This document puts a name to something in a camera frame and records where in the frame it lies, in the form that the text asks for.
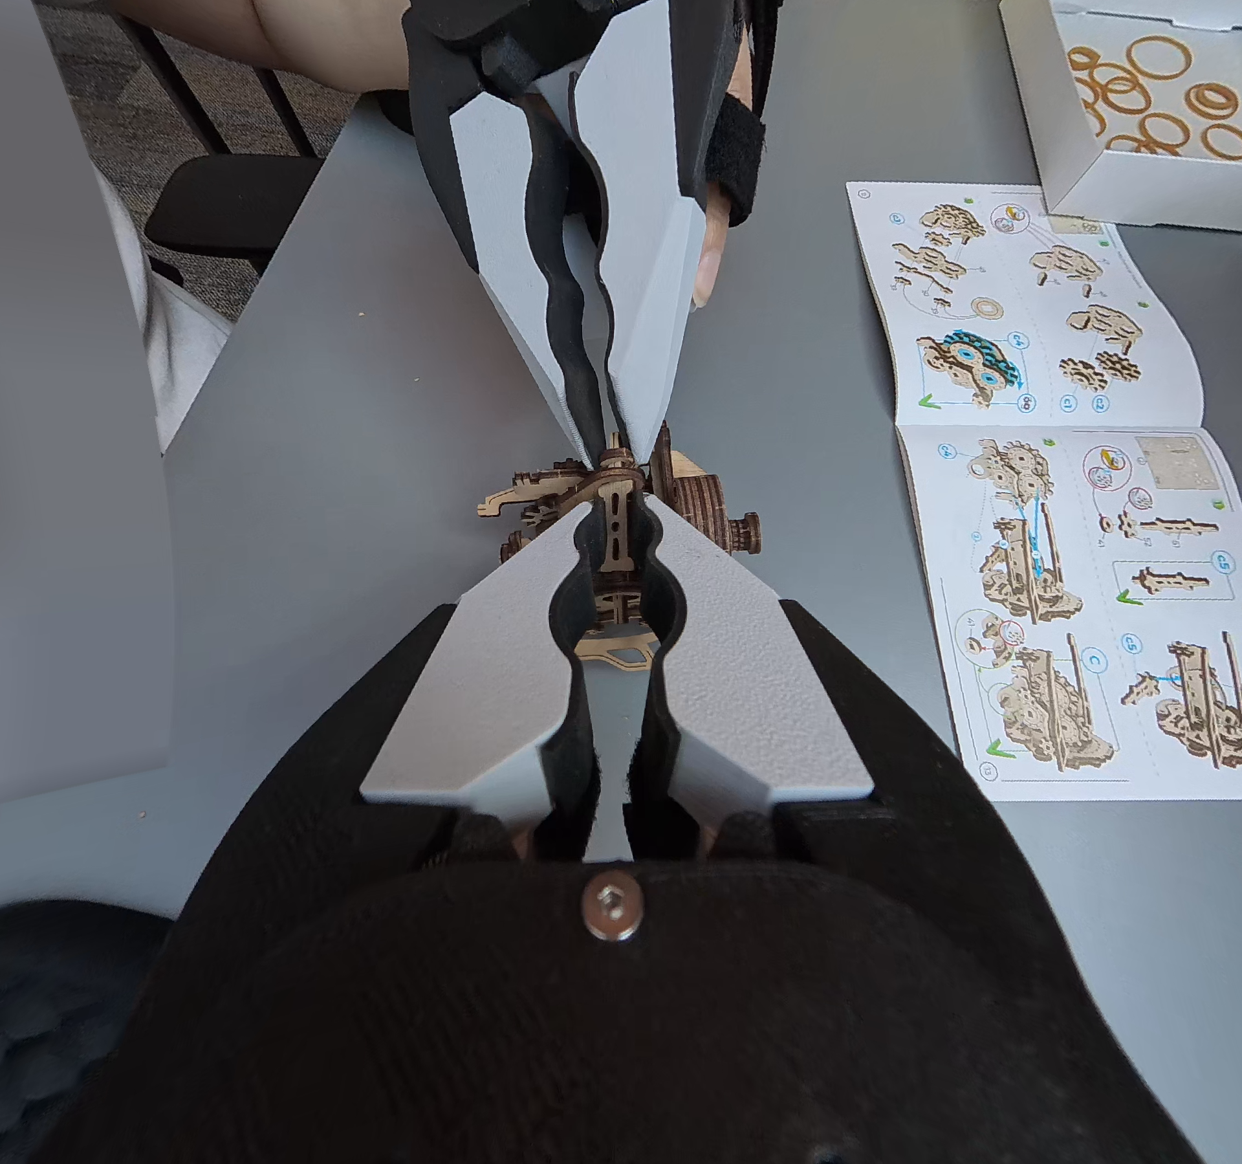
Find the wooden mechanical puzzle model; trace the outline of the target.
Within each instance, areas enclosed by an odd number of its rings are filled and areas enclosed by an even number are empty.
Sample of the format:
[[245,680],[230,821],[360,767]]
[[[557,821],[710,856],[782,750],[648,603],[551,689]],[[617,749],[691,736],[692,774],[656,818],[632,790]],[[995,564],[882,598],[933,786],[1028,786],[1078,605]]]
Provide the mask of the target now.
[[647,485],[629,478],[605,480],[577,458],[548,469],[515,473],[512,485],[488,496],[479,507],[483,519],[497,517],[508,504],[522,507],[520,527],[500,548],[507,562],[559,521],[578,504],[601,504],[608,528],[605,558],[594,576],[597,619],[577,645],[581,660],[600,660],[622,671],[648,671],[657,636],[640,611],[640,570],[630,555],[628,505],[633,493],[649,492],[687,519],[726,552],[761,551],[761,523],[755,513],[739,520],[727,515],[721,480],[671,446],[661,425],[649,462],[641,465]]

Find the assembly instruction booklet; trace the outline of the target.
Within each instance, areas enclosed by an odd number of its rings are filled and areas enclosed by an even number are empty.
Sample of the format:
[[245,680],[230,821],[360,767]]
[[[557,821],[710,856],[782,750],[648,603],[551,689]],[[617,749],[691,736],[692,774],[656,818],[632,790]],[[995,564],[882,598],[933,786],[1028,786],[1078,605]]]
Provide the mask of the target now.
[[1241,516],[1110,224],[851,181],[964,762],[992,800],[1238,800]]

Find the grey desk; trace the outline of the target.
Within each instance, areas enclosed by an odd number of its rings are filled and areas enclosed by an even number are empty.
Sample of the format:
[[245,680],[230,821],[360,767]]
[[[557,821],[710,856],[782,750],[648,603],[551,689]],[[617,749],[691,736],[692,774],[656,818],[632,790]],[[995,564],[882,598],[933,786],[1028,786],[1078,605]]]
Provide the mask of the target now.
[[[952,739],[850,180],[1027,183],[996,0],[786,0],[753,216],[691,317],[675,442],[749,560]],[[3,900],[175,914],[292,743],[496,563],[475,504],[565,454],[410,140],[360,105],[169,449],[164,769],[3,806]],[[1004,804],[1121,1043],[1239,1160],[1239,804]]]

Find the person's left hand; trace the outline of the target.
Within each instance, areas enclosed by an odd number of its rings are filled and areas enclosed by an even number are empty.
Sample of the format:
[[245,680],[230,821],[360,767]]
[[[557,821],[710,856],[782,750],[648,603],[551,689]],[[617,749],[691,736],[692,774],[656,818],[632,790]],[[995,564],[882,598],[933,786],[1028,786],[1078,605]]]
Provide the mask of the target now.
[[731,200],[715,181],[707,187],[706,232],[695,271],[691,306],[707,304],[717,283],[727,231],[730,228]]

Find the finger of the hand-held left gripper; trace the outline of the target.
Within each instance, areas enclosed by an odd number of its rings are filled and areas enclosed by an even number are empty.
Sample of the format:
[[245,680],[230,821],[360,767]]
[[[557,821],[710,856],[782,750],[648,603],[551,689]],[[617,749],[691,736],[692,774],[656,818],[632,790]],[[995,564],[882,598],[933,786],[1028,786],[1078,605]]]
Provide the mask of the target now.
[[544,99],[481,93],[449,117],[477,271],[578,457],[606,446],[565,218],[573,149]]
[[598,279],[612,314],[613,411],[644,461],[671,399],[704,236],[704,212],[678,183],[668,0],[613,17],[569,103],[602,192]]

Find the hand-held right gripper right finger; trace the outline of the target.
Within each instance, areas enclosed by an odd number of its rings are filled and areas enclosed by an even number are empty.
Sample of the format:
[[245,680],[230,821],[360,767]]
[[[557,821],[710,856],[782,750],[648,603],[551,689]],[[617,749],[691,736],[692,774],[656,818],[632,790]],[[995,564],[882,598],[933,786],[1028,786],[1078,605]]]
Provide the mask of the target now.
[[660,640],[625,824],[635,859],[782,802],[859,800],[872,778],[777,594],[659,500],[630,509],[641,611]]

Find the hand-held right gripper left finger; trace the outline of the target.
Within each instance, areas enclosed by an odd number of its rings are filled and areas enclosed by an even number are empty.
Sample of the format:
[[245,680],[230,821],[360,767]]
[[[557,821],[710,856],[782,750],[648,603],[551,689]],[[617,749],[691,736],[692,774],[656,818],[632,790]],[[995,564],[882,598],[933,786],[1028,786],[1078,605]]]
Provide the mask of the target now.
[[597,618],[598,512],[573,508],[465,593],[362,796],[448,805],[535,831],[540,859],[579,861],[598,761],[575,645]]

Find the white cardboard box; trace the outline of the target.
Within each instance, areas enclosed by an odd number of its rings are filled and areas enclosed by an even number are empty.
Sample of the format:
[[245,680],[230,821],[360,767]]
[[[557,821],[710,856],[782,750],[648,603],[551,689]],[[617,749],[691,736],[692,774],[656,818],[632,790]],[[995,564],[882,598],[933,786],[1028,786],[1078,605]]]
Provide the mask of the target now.
[[1241,227],[1241,0],[1001,0],[1046,204]]

